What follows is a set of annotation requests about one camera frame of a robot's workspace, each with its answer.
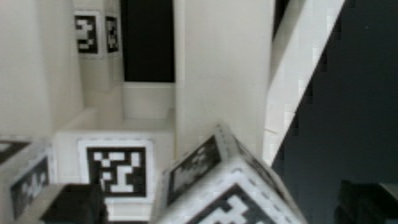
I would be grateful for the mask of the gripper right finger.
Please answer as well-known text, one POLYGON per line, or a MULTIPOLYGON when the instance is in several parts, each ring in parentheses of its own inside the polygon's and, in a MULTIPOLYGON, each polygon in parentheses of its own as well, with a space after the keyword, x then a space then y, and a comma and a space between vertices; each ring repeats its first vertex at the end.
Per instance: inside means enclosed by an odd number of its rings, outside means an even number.
POLYGON ((398 224, 398 183, 341 181, 334 224, 398 224))

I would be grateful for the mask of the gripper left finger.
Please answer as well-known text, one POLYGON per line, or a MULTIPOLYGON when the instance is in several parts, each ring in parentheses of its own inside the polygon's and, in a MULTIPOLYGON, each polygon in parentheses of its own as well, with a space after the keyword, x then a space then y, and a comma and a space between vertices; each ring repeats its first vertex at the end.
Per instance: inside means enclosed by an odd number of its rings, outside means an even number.
POLYGON ((109 224, 101 187, 68 184, 41 216, 45 224, 109 224))

